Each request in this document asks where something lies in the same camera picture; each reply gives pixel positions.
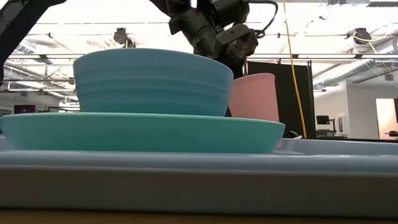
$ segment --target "blue bowl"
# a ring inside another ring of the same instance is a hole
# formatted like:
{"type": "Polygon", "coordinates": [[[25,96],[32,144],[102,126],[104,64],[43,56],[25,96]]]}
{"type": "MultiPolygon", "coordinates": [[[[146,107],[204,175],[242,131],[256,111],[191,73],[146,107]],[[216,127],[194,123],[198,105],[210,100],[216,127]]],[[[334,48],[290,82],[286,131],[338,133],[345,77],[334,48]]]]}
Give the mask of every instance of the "blue bowl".
{"type": "Polygon", "coordinates": [[[159,49],[90,53],[73,71],[82,112],[224,116],[233,81],[219,62],[159,49]]]}

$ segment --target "computer monitor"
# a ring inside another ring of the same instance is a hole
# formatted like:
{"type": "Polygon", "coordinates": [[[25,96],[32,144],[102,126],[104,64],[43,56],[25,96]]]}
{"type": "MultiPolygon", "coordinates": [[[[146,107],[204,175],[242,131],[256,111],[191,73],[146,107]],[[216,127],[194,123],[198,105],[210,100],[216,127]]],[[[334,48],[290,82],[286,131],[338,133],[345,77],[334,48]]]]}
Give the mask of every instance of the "computer monitor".
{"type": "Polygon", "coordinates": [[[14,105],[14,114],[36,113],[36,105],[14,105]]]}
{"type": "Polygon", "coordinates": [[[329,116],[327,116],[327,115],[318,115],[317,116],[317,124],[330,124],[329,116]]]}

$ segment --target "tray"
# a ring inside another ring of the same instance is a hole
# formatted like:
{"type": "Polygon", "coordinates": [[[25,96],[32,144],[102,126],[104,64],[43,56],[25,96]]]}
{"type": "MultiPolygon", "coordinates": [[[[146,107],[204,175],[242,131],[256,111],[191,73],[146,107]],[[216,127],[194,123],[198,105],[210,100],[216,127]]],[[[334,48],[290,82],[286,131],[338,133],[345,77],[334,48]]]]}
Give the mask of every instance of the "tray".
{"type": "Polygon", "coordinates": [[[6,145],[0,138],[0,207],[398,217],[398,144],[283,139],[272,154],[6,145]]]}

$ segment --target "desk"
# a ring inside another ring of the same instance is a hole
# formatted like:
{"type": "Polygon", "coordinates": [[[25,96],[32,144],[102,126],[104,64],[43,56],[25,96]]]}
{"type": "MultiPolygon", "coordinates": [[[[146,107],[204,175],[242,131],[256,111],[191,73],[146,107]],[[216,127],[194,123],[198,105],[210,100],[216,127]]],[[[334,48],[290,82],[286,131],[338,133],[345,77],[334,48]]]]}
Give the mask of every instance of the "desk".
{"type": "Polygon", "coordinates": [[[348,218],[254,217],[221,215],[184,215],[164,213],[83,212],[60,210],[0,210],[2,224],[390,224],[392,220],[348,218]]]}

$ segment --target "black partition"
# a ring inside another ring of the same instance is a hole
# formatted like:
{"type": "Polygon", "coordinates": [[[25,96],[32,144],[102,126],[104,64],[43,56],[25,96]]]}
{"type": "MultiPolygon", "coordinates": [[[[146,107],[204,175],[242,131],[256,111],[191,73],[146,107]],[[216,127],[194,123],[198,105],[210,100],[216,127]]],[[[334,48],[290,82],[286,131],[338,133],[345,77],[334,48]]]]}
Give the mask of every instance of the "black partition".
{"type": "MultiPolygon", "coordinates": [[[[307,137],[314,138],[315,112],[312,88],[312,69],[310,65],[295,65],[294,68],[307,137]]],[[[292,76],[292,66],[276,63],[248,62],[248,75],[257,73],[272,73],[275,75],[279,120],[286,124],[284,137],[287,137],[287,133],[289,133],[289,131],[294,131],[299,135],[302,135],[303,128],[292,76]]]]}
{"type": "Polygon", "coordinates": [[[398,99],[397,98],[394,99],[394,105],[395,105],[395,109],[396,109],[396,118],[397,118],[397,123],[398,123],[398,99]]]}

